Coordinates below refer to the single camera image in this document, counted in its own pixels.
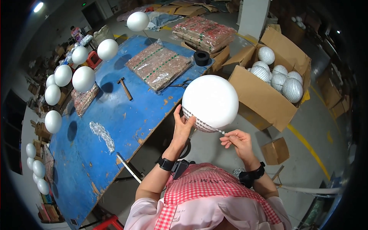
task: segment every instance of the hand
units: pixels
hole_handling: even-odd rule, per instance
[[[249,133],[241,130],[234,130],[225,133],[224,137],[220,138],[221,145],[229,148],[231,144],[235,146],[236,154],[245,162],[252,161],[254,154],[252,151],[252,141]]]
[[[171,144],[174,148],[178,148],[181,150],[185,142],[187,141],[190,129],[195,123],[195,116],[191,116],[189,120],[185,118],[185,116],[180,117],[179,112],[181,109],[181,105],[178,105],[174,111],[174,118],[175,118],[175,128],[174,128],[174,136]]]

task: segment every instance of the black tape roll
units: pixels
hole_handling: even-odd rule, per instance
[[[209,53],[207,53],[206,51],[198,50],[193,54],[193,57],[194,57],[195,63],[198,66],[208,65]]]

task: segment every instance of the blue table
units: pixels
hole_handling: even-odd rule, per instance
[[[182,87],[168,87],[157,95],[125,67],[130,58],[150,43],[146,37],[134,35],[119,46],[117,56],[103,61],[96,71],[96,83],[100,87],[98,96],[81,118],[75,112],[63,116],[60,131],[52,136],[50,151],[55,165],[51,188],[71,229],[81,226],[123,169],[116,152],[126,160],[132,158],[183,96]],[[180,55],[193,56],[194,52],[189,49],[168,42],[163,44]],[[198,78],[211,65],[194,64],[173,84]],[[116,83],[121,77],[125,78],[132,101]],[[91,131],[90,122],[101,124],[110,133],[115,145],[112,153],[105,141]]]

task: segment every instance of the red gingham apron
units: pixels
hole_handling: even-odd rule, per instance
[[[170,176],[166,184],[164,207],[160,212],[155,230],[170,229],[178,204],[201,197],[247,197],[263,208],[270,224],[281,220],[267,201],[255,191],[240,184],[233,175],[210,163],[191,164],[179,179]]]

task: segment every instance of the ceiling light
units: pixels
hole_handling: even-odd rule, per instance
[[[43,6],[43,2],[38,3],[36,8],[33,10],[33,12],[35,12],[35,13],[38,12],[42,8],[42,6]]]

